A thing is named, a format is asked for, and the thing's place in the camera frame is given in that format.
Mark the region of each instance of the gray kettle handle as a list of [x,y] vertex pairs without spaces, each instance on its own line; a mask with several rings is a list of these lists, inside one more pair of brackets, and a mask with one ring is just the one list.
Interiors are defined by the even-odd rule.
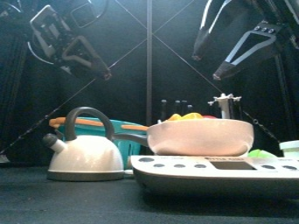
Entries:
[[113,122],[109,120],[109,117],[101,112],[98,111],[95,108],[89,108],[89,107],[81,107],[81,108],[75,108],[67,115],[66,118],[66,140],[67,141],[73,141],[78,138],[77,136],[77,132],[75,132],[75,123],[77,123],[77,119],[82,114],[89,114],[95,116],[105,124],[105,128],[106,128],[106,137],[109,140],[113,140],[114,135],[115,135],[115,127]]

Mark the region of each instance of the black table surface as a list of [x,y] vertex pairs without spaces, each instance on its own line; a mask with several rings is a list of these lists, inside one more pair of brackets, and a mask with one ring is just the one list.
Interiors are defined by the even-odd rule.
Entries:
[[47,179],[47,167],[0,168],[0,223],[299,223],[299,200],[157,196],[133,178]]

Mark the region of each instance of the kettle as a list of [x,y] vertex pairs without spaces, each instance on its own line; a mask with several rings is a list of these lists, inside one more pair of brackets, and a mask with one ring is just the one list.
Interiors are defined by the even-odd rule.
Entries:
[[[81,114],[95,116],[105,124],[106,136],[77,136],[75,122]],[[66,118],[63,142],[47,134],[43,143],[55,153],[47,179],[65,181],[103,181],[125,177],[121,151],[113,143],[115,128],[107,116],[94,108],[75,108]]]

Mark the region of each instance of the green object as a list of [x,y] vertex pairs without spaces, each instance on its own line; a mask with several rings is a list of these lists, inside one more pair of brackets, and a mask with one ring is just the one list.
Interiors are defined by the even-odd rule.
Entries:
[[247,156],[250,158],[277,158],[277,155],[261,149],[253,150]]

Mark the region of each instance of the saucepan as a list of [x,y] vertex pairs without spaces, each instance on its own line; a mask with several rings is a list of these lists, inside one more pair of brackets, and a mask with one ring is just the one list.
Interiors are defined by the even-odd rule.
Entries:
[[158,123],[147,136],[115,134],[114,138],[149,146],[157,155],[241,156],[251,149],[254,127],[239,120],[202,118]]

